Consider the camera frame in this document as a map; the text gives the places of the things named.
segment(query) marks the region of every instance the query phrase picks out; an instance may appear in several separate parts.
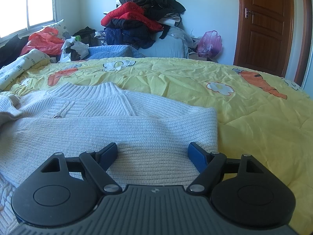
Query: clear plastic bag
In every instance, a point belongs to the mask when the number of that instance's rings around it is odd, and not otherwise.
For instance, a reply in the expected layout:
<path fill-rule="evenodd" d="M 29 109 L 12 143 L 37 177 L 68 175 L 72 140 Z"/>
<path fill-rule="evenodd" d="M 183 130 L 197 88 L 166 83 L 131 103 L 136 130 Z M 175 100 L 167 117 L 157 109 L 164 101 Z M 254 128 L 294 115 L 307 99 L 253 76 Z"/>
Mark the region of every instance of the clear plastic bag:
<path fill-rule="evenodd" d="M 222 50 L 221 36 L 217 31 L 209 31 L 204 34 L 198 44 L 198 55 L 200 57 L 214 58 Z"/>
<path fill-rule="evenodd" d="M 199 36 L 198 38 L 196 38 L 193 34 L 193 29 L 191 30 L 191 33 L 190 33 L 190 37 L 192 38 L 193 40 L 193 45 L 194 45 L 194 48 L 196 48 L 200 42 L 200 40 L 202 39 L 203 36 Z"/>
<path fill-rule="evenodd" d="M 168 31 L 168 35 L 176 39 L 181 39 L 183 43 L 189 48 L 195 48 L 193 40 L 190 37 L 190 35 L 176 26 L 171 26 L 170 30 Z"/>

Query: pile of clothes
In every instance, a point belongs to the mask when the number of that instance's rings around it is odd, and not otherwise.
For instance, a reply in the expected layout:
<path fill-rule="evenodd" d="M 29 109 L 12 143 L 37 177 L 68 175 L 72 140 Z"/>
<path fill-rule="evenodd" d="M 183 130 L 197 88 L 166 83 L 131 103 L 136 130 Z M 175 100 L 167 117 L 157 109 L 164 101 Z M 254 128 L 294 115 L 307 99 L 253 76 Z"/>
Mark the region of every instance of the pile of clothes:
<path fill-rule="evenodd" d="M 117 0 L 118 8 L 101 20 L 105 27 L 95 33 L 101 45 L 130 45 L 136 49 L 150 48 L 152 34 L 163 31 L 164 39 L 171 26 L 181 22 L 186 9 L 176 0 Z"/>

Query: red plastic bag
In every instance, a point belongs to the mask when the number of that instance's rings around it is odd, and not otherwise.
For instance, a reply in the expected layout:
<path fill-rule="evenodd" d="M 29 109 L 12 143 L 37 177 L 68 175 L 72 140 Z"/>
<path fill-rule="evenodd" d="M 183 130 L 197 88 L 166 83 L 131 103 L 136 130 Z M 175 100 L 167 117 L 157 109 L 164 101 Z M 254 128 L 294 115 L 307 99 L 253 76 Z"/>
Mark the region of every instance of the red plastic bag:
<path fill-rule="evenodd" d="M 52 27 L 45 27 L 33 33 L 28 38 L 28 43 L 21 51 L 21 56 L 27 54 L 33 48 L 46 53 L 47 55 L 60 55 L 64 40 L 57 37 L 58 30 Z"/>
<path fill-rule="evenodd" d="M 222 50 L 221 36 L 217 31 L 209 31 L 204 34 L 198 44 L 198 55 L 200 57 L 215 57 Z"/>

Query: yellow comforter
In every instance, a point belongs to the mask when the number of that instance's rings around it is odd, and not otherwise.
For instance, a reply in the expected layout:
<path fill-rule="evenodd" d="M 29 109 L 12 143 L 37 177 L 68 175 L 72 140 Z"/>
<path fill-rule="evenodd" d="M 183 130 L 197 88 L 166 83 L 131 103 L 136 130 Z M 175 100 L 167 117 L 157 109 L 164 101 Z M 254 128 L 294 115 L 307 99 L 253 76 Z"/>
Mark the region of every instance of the yellow comforter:
<path fill-rule="evenodd" d="M 136 63 L 118 70 L 122 62 L 117 62 L 108 69 L 108 62 L 122 60 Z M 110 58 L 45 65 L 46 60 L 33 66 L 6 91 L 23 96 L 65 82 L 97 85 L 111 81 L 122 89 L 215 107 L 219 151 L 229 158 L 240 158 L 243 153 L 256 157 L 295 194 L 291 226 L 300 234 L 313 231 L 313 101 L 294 83 L 249 69 L 188 59 Z"/>

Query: metal screw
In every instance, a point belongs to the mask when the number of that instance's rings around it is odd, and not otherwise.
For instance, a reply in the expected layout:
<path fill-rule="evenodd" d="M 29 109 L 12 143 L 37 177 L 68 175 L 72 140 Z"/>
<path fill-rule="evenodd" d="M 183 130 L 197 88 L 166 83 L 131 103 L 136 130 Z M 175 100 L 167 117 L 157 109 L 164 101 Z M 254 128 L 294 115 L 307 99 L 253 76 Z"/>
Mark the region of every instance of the metal screw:
<path fill-rule="evenodd" d="M 103 190 L 108 192 L 108 193 L 115 193 L 116 191 L 118 191 L 119 186 L 115 185 L 115 184 L 107 184 Z"/>
<path fill-rule="evenodd" d="M 195 192 L 195 193 L 200 193 L 204 191 L 204 186 L 201 184 L 193 184 L 192 186 L 189 187 L 190 191 Z"/>

